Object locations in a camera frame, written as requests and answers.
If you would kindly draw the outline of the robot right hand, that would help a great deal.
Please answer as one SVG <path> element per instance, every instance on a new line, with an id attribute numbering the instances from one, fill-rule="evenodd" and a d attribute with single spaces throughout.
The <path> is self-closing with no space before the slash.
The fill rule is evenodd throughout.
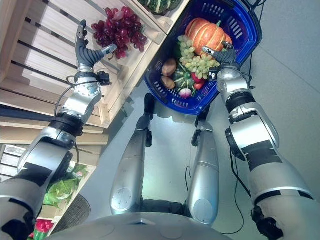
<path id="1" fill-rule="evenodd" d="M 209 48 L 208 46 L 203 46 L 202 51 L 212 56 L 216 59 L 220 64 L 225 63 L 235 63 L 236 62 L 236 51 L 234 46 L 229 41 L 222 41 L 222 46 L 224 50 L 217 51 Z"/>

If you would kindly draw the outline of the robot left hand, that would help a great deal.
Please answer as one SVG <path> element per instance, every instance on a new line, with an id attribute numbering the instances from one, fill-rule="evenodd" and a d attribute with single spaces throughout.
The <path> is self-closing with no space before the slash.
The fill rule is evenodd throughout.
<path id="1" fill-rule="evenodd" d="M 75 54 L 78 67 L 87 66 L 93 68 L 96 63 L 100 62 L 106 55 L 116 51 L 117 45 L 110 44 L 100 50 L 88 49 L 86 40 L 87 21 L 83 19 L 77 28 L 75 36 Z"/>

